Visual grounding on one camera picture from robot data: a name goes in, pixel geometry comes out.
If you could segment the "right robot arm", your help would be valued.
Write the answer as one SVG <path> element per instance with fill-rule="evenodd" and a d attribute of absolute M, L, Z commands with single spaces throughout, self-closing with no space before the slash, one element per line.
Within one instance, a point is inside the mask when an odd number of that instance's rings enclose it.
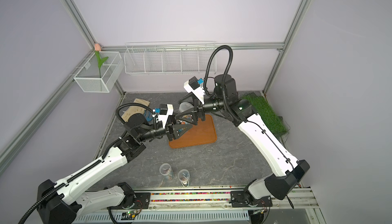
<path fill-rule="evenodd" d="M 223 74 L 214 78 L 214 90 L 208 92 L 207 81 L 213 59 L 221 50 L 229 53 L 228 63 Z M 244 133 L 268 162 L 272 173 L 256 179 L 244 188 L 242 204 L 257 206 L 262 198 L 273 196 L 283 200 L 295 186 L 300 184 L 310 166 L 306 160 L 293 156 L 268 129 L 260 114 L 246 99 L 240 99 L 235 80 L 229 75 L 233 61 L 233 50 L 228 45 L 217 47 L 209 58 L 204 78 L 193 77 L 184 88 L 193 99 L 194 107 L 176 115 L 177 120 L 197 125 L 205 120 L 207 113 L 220 112 L 220 116 L 231 121 Z"/>

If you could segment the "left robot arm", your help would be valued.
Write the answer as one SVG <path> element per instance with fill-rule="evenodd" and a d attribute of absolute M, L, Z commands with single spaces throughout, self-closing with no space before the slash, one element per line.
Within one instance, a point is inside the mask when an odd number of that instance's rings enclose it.
<path fill-rule="evenodd" d="M 21 217 L 24 224 L 34 211 L 45 224 L 71 224 L 77 218 L 107 207 L 131 207 L 136 202 L 134 190 L 127 183 L 109 189 L 88 192 L 102 178 L 134 160 L 143 150 L 144 142 L 162 136 L 170 141 L 180 138 L 198 116 L 195 109 L 176 113 L 171 104 L 152 109 L 132 102 L 119 106 L 116 116 L 124 133 L 106 147 L 101 156 L 75 173 L 56 182 L 46 180 L 38 187 L 37 201 Z"/>

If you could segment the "clear plastic candy jar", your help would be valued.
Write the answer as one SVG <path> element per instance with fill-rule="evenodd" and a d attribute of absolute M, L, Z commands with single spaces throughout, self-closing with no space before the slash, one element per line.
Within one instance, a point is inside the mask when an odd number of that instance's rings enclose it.
<path fill-rule="evenodd" d="M 183 115 L 181 117 L 177 118 L 178 122 L 180 124 L 184 124 L 184 125 L 194 125 L 194 120 L 193 120 L 193 116 L 190 114 L 187 115 Z"/>

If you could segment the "clear plastic jar lid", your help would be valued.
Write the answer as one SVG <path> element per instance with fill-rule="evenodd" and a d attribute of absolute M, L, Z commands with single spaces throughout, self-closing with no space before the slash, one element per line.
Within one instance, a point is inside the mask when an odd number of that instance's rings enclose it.
<path fill-rule="evenodd" d="M 179 105 L 179 113 L 185 112 L 189 109 L 194 109 L 194 105 L 191 104 L 190 102 L 182 102 Z"/>

